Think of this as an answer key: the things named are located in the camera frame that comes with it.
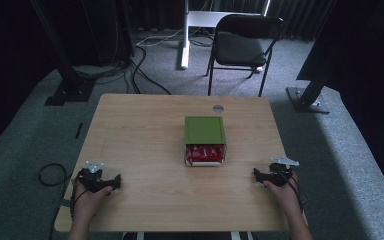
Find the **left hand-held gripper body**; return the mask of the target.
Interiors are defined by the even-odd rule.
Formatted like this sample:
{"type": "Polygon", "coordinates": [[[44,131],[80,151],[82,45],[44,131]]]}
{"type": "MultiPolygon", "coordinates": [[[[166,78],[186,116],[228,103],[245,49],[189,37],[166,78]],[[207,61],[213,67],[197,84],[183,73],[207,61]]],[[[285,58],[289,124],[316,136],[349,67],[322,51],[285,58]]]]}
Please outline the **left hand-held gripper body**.
{"type": "Polygon", "coordinates": [[[88,191],[96,193],[108,186],[108,183],[101,179],[103,166],[103,163],[87,161],[85,167],[78,172],[77,179],[88,191]]]}

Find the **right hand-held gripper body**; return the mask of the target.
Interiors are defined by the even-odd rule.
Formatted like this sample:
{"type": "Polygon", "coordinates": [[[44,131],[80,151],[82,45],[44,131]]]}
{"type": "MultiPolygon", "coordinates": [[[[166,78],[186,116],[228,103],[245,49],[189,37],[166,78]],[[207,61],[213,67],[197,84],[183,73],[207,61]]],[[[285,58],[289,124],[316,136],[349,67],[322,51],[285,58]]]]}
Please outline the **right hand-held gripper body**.
{"type": "Polygon", "coordinates": [[[282,187],[292,177],[292,167],[300,165],[298,161],[286,156],[272,157],[271,161],[269,181],[278,187],[282,187]]]}

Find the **pile of red packets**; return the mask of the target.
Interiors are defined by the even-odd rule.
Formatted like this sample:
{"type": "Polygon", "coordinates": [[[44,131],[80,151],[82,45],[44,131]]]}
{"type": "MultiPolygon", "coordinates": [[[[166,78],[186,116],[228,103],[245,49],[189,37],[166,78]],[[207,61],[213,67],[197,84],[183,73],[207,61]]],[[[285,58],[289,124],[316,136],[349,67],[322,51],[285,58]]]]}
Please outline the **pile of red packets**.
{"type": "Polygon", "coordinates": [[[219,162],[224,160],[225,148],[223,145],[188,145],[186,160],[195,162],[219,162]]]}

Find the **green drawer box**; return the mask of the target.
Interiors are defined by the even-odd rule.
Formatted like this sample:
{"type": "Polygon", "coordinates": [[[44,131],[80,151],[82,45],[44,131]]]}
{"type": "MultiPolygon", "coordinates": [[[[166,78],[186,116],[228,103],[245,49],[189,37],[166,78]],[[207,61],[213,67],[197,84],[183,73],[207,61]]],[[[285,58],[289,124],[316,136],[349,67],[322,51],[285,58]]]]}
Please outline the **green drawer box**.
{"type": "Polygon", "coordinates": [[[221,117],[187,116],[185,118],[185,144],[225,144],[226,136],[221,117]]]}

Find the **person's right hand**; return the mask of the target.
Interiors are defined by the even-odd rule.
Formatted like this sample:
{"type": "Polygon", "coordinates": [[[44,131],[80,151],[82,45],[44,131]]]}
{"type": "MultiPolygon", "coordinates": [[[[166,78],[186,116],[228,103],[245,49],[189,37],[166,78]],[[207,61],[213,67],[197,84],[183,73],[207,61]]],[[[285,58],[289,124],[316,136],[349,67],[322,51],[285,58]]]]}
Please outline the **person's right hand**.
{"type": "Polygon", "coordinates": [[[285,215],[288,213],[301,213],[300,203],[296,194],[298,191],[298,176],[296,173],[293,173],[289,183],[284,184],[282,187],[278,187],[269,181],[264,181],[263,185],[273,194],[285,215]]]}

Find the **person's left hand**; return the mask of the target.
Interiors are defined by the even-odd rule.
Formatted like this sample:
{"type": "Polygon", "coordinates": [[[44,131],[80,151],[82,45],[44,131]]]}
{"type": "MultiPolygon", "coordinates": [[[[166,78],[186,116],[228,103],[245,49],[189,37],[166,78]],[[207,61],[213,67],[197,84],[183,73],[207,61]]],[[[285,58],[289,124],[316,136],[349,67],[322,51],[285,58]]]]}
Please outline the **person's left hand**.
{"type": "Polygon", "coordinates": [[[78,218],[92,219],[104,198],[109,195],[112,190],[111,186],[107,186],[93,193],[88,191],[82,183],[78,183],[74,198],[73,220],[78,218]]]}

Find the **black metal stand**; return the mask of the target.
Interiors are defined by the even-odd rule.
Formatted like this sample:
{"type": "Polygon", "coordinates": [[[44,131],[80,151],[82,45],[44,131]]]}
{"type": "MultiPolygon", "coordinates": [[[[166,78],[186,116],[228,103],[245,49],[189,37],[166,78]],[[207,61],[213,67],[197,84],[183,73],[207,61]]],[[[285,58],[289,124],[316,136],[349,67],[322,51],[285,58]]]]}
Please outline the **black metal stand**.
{"type": "Polygon", "coordinates": [[[53,96],[47,98],[46,106],[63,106],[66,102],[88,102],[96,78],[80,76],[72,67],[58,32],[46,13],[41,0],[29,0],[38,15],[53,49],[54,63],[61,76],[61,83],[53,96]]]}
{"type": "Polygon", "coordinates": [[[320,69],[314,80],[306,88],[287,87],[286,92],[296,112],[329,114],[321,91],[328,81],[331,72],[329,66],[320,69]]]}

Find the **black folding chair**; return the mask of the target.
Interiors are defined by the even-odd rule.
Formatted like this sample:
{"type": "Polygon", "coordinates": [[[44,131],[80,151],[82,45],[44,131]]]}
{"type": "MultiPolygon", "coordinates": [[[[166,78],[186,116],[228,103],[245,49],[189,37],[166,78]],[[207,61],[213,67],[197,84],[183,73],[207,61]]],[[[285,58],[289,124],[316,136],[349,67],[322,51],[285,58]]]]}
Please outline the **black folding chair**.
{"type": "Polygon", "coordinates": [[[229,14],[216,25],[206,70],[208,94],[212,92],[215,64],[223,70],[249,70],[251,78],[264,68],[258,96],[262,95],[273,47],[281,39],[284,20],[262,15],[229,14]]]}

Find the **white desk frame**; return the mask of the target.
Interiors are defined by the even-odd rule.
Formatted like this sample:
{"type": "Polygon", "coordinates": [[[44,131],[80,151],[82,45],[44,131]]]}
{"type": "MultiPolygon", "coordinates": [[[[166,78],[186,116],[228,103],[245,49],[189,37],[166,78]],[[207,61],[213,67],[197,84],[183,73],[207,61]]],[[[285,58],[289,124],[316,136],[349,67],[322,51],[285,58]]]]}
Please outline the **white desk frame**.
{"type": "Polygon", "coordinates": [[[230,12],[214,12],[214,11],[193,11],[189,9],[189,0],[184,0],[184,36],[182,42],[181,62],[180,67],[187,69],[189,66],[189,28],[204,27],[214,28],[217,23],[225,16],[230,15],[230,12]]]}

